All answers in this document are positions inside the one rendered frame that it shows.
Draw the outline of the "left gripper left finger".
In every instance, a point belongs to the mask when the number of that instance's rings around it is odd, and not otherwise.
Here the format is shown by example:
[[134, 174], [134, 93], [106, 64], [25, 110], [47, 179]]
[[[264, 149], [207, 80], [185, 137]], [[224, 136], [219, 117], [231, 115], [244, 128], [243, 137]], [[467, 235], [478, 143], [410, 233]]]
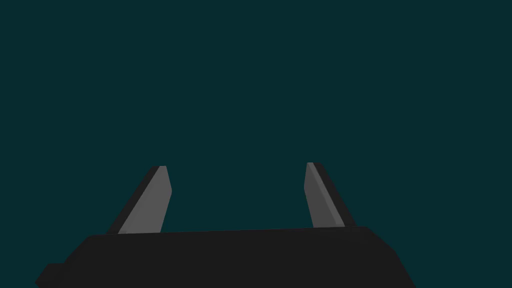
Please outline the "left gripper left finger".
[[152, 166], [106, 233], [161, 232], [171, 195], [172, 186], [167, 167]]

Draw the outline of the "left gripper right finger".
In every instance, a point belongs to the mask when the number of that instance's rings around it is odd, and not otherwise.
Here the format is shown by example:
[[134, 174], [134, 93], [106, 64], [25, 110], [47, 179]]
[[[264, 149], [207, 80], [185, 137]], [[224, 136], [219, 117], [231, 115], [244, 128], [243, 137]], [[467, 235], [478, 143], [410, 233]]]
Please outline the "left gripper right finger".
[[321, 163], [306, 164], [303, 189], [314, 228], [356, 226], [347, 205]]

